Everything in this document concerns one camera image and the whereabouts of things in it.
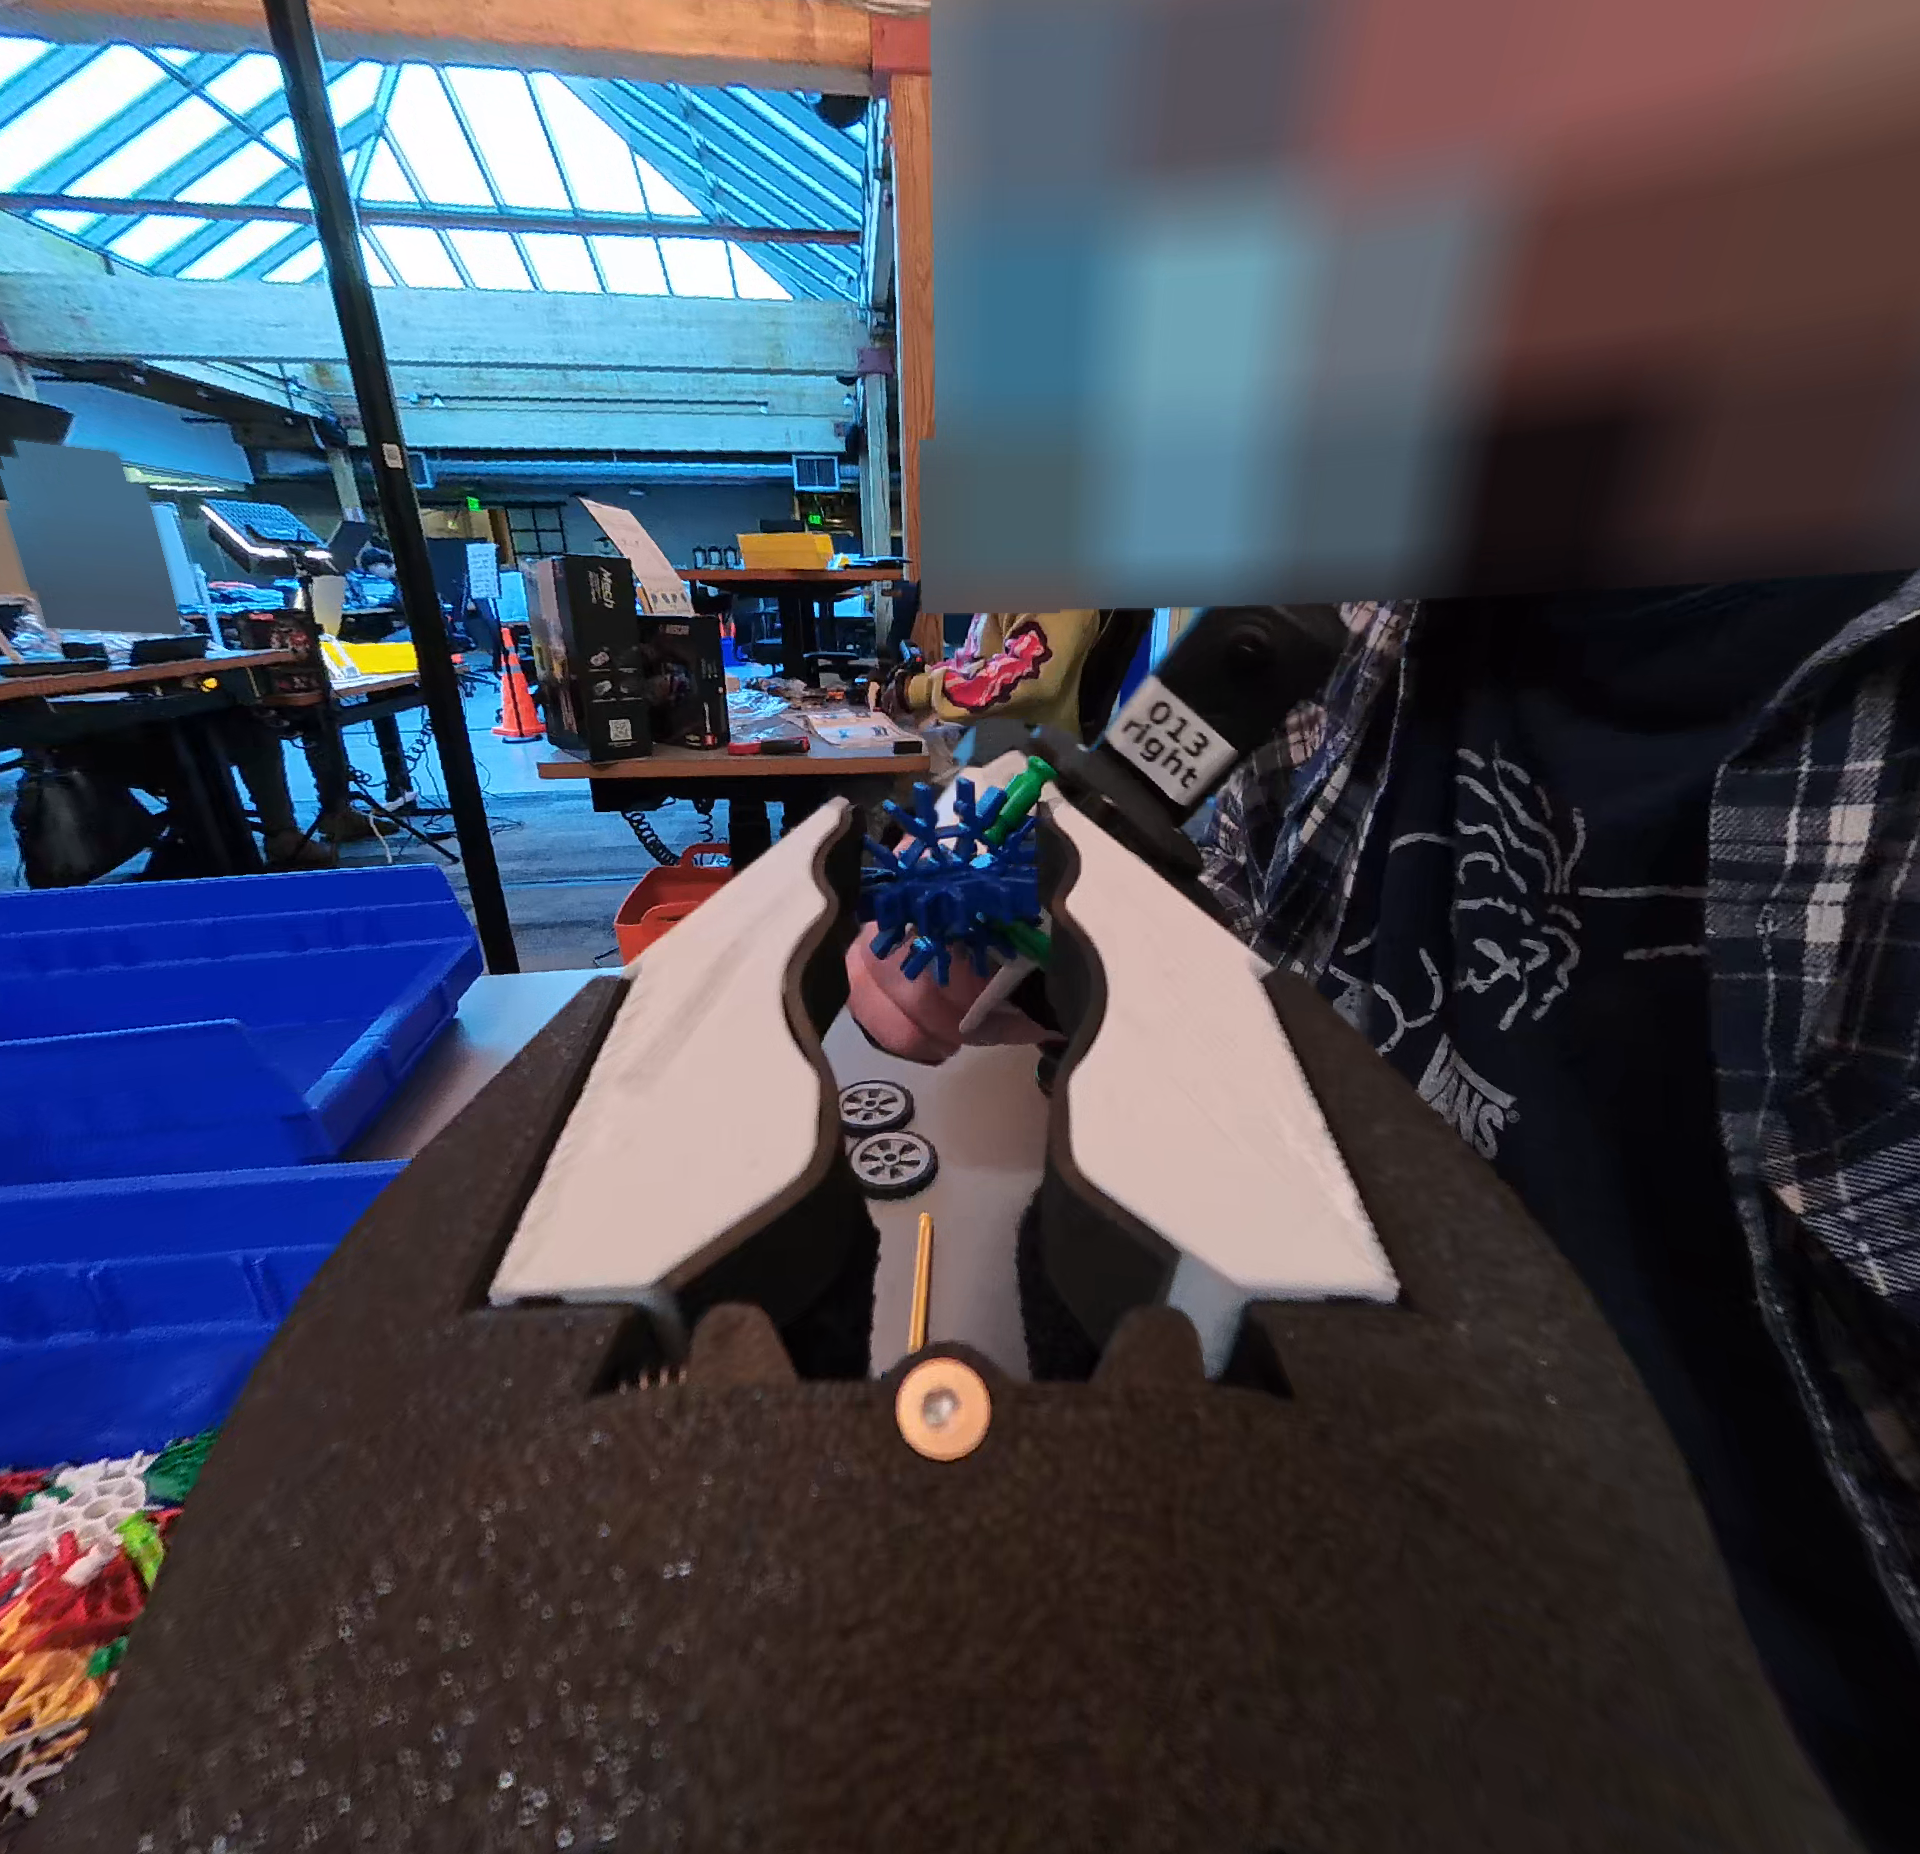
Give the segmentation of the pile of colourful toy pieces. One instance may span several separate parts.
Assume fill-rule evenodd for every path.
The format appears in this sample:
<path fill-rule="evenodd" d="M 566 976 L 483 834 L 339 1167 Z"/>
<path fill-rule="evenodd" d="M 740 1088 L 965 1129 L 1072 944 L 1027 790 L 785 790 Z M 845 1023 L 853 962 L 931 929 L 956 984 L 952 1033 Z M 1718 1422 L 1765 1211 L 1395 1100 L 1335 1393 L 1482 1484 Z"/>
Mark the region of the pile of colourful toy pieces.
<path fill-rule="evenodd" d="M 217 1427 L 159 1454 L 0 1474 L 0 1836 L 78 1760 Z"/>

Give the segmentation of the blue plastic bin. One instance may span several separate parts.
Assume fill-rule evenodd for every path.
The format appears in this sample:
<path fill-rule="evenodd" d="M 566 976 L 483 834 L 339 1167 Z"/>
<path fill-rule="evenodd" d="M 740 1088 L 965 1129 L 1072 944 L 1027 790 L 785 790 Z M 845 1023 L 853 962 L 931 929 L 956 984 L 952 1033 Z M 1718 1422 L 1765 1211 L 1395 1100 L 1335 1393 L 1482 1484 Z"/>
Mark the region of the blue plastic bin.
<path fill-rule="evenodd" d="M 0 1180 L 329 1167 L 483 976 L 434 866 L 0 903 Z"/>

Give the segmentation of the wooden table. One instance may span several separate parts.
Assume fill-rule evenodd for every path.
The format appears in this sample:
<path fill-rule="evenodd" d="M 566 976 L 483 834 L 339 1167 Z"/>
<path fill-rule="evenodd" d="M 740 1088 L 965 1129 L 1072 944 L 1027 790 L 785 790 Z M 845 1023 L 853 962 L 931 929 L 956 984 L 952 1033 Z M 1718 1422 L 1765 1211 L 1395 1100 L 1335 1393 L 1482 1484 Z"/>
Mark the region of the wooden table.
<path fill-rule="evenodd" d="M 800 828 L 828 799 L 882 806 L 887 796 L 929 781 L 929 747 L 890 741 L 882 750 L 828 750 L 828 757 L 733 757 L 733 750 L 654 750 L 634 758 L 539 758 L 542 781 L 578 781 L 594 796 L 594 812 L 622 820 L 654 817 L 668 799 L 690 806 L 782 806 L 785 831 Z"/>

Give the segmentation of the black metal pole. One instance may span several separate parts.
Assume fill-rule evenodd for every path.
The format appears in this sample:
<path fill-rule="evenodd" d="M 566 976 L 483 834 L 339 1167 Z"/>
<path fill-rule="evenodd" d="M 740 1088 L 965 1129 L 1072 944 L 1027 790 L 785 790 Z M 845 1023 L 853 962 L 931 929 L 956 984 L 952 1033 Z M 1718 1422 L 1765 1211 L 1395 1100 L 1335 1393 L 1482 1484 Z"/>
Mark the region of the black metal pole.
<path fill-rule="evenodd" d="M 421 530 L 421 501 L 406 468 L 406 437 L 395 421 L 391 362 L 383 362 L 378 314 L 370 301 L 367 245 L 361 245 L 361 217 L 353 217 L 353 198 L 347 179 L 335 113 L 329 113 L 321 37 L 308 20 L 308 0 L 263 0 L 263 20 L 268 20 L 273 59 L 286 73 L 286 99 L 293 118 L 301 169 L 305 169 L 305 187 L 308 187 L 308 207 L 315 207 L 315 227 L 326 247 L 326 281 L 329 281 L 335 319 L 347 333 L 353 412 L 367 421 L 370 483 L 375 483 L 378 520 L 395 551 L 398 602 L 417 632 L 421 697 L 434 732 L 445 812 L 460 843 L 477 944 L 483 944 L 485 972 L 508 976 L 508 972 L 524 972 L 516 930 L 512 930 L 512 913 L 508 913 L 508 892 L 496 873 L 485 796 L 483 796 L 477 757 L 467 732 L 467 697 L 453 666 L 434 574 L 432 574 L 432 551 Z"/>

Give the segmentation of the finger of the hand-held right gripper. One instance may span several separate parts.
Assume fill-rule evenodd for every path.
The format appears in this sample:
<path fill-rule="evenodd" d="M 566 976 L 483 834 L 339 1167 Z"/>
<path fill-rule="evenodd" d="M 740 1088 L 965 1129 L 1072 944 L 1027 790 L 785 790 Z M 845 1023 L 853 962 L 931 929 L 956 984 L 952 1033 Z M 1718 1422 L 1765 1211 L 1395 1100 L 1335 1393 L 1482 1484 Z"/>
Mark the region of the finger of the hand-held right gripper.
<path fill-rule="evenodd" d="M 940 799 L 938 799 L 938 834 L 984 834 L 984 817 L 979 817 L 979 806 L 991 806 L 999 799 L 999 790 L 1021 772 L 1021 750 L 1008 750 L 1008 757 L 991 757 L 990 763 L 967 763 L 967 772 L 956 772 L 952 776 L 952 787 L 940 790 Z"/>

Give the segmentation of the person's right hand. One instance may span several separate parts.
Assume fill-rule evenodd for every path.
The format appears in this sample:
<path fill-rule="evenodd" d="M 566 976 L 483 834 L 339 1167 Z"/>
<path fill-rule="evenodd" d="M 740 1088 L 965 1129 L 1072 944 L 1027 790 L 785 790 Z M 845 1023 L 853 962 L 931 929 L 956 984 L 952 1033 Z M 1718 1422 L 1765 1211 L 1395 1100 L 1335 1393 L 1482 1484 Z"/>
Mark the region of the person's right hand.
<path fill-rule="evenodd" d="M 952 1057 L 965 1049 L 956 1044 L 965 1014 L 990 989 L 1008 989 L 999 972 L 984 976 L 967 962 L 956 962 L 948 984 L 938 984 L 931 972 L 907 976 L 903 962 L 907 954 L 890 954 L 890 957 L 875 954 L 875 929 L 864 924 L 845 954 L 845 976 L 853 976 L 845 1014 L 882 1052 L 907 1057 L 907 1062 Z"/>

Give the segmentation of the blue snowflake connector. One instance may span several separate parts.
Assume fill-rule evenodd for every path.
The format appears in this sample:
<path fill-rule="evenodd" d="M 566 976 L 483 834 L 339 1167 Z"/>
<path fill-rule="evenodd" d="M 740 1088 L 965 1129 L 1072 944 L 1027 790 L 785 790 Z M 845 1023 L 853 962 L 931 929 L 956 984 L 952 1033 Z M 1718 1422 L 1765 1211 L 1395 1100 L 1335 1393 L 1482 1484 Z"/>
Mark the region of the blue snowflake connector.
<path fill-rule="evenodd" d="M 1021 834 L 990 851 L 979 834 L 938 834 L 931 787 L 910 787 L 910 806 L 887 806 L 903 845 L 864 843 L 858 915 L 875 929 L 875 954 L 907 954 L 903 972 L 948 984 L 965 957 L 974 972 L 1011 962 L 991 949 L 990 924 L 1038 924 L 1038 817 Z"/>

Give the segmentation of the blue bin of toy parts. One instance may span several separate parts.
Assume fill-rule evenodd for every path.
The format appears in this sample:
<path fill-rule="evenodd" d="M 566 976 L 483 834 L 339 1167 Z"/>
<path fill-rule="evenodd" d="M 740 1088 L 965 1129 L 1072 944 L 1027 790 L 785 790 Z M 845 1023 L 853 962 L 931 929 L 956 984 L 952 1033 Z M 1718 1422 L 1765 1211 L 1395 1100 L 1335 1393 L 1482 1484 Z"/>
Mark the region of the blue bin of toy parts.
<path fill-rule="evenodd" d="M 0 1459 L 61 1471 L 229 1418 L 406 1161 L 58 1180 L 0 1193 Z"/>

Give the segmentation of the small black product box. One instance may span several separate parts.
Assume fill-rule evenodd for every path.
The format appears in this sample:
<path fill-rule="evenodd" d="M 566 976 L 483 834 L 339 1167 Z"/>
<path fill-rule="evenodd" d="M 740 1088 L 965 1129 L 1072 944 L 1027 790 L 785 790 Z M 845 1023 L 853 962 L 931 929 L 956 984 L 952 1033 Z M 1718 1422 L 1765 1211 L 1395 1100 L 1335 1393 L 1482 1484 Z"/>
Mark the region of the small black product box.
<path fill-rule="evenodd" d="M 719 619 L 640 619 L 640 679 L 654 750 L 729 750 Z"/>

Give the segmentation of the paper sign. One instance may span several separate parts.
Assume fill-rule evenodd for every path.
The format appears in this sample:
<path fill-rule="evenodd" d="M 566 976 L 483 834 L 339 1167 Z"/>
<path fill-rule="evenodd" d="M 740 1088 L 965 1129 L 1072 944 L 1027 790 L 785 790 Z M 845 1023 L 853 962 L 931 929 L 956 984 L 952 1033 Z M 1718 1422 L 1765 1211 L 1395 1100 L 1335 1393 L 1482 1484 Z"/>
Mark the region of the paper sign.
<path fill-rule="evenodd" d="M 696 619 L 696 594 L 684 574 L 660 551 L 642 520 L 620 501 L 578 494 L 594 525 L 614 542 L 614 551 L 634 566 L 634 594 L 642 619 Z"/>

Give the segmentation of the person in plaid shirt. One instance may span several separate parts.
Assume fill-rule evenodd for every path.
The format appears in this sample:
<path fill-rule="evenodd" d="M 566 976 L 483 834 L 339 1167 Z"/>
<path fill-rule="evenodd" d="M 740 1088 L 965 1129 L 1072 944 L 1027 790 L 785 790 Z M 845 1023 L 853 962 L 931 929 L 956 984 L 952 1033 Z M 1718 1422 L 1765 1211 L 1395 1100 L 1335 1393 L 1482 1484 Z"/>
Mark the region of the person in plaid shirt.
<path fill-rule="evenodd" d="M 1916 1656 L 1916 574 L 1891 575 L 1718 763 L 1708 1016 L 1765 1325 Z M 1209 895 L 1319 992 L 1420 607 L 1351 602 L 1327 688 L 1209 799 Z"/>

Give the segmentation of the wooden office desk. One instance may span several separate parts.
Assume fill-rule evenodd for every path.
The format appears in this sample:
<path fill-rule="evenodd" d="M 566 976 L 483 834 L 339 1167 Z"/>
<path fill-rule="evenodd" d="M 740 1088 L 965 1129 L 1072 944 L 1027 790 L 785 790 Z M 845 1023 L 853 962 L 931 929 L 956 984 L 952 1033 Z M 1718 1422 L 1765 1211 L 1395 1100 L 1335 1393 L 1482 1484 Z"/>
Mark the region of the wooden office desk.
<path fill-rule="evenodd" d="M 147 861 L 147 880 L 326 873 L 339 845 L 395 834 L 353 812 L 335 666 L 289 632 L 268 653 L 88 666 L 6 679 L 9 806 L 25 886 L 88 886 Z"/>

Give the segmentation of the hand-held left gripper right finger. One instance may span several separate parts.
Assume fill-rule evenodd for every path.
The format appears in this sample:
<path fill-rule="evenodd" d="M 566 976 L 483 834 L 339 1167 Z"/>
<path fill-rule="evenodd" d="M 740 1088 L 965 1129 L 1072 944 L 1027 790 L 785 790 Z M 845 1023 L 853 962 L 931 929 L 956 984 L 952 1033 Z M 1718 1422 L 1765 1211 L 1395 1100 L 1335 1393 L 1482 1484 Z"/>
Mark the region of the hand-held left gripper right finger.
<path fill-rule="evenodd" d="M 1267 997 L 1267 962 L 1086 812 L 1056 799 L 1046 843 L 1056 976 L 1088 962 L 1066 1062 L 1060 1180 L 1126 1239 L 1187 1319 L 1249 1301 L 1396 1301 L 1396 1275 Z"/>

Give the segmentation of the studio light panel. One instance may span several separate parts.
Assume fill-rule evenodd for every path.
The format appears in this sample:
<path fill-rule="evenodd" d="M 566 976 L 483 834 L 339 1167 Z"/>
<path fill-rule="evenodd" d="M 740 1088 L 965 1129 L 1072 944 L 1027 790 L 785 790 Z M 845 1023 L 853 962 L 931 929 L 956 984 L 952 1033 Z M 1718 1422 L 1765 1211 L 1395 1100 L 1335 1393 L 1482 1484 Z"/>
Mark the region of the studio light panel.
<path fill-rule="evenodd" d="M 204 520 L 209 520 L 212 542 L 242 566 L 301 564 L 301 556 L 326 551 L 326 536 L 315 525 L 305 525 L 289 505 L 273 505 L 273 501 L 209 494 Z"/>

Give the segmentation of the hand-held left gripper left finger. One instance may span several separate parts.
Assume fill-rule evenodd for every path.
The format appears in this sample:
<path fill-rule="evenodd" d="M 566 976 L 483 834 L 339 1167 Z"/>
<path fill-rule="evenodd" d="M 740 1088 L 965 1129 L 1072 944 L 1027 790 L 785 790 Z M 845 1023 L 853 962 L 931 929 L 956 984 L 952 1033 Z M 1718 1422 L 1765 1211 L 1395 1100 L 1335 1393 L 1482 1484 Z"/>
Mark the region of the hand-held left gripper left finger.
<path fill-rule="evenodd" d="M 845 1004 L 861 843 L 861 812 L 828 799 L 640 954 L 491 1307 L 696 1322 L 754 1301 L 794 1322 L 835 1286 L 864 1201 L 822 1040 Z"/>

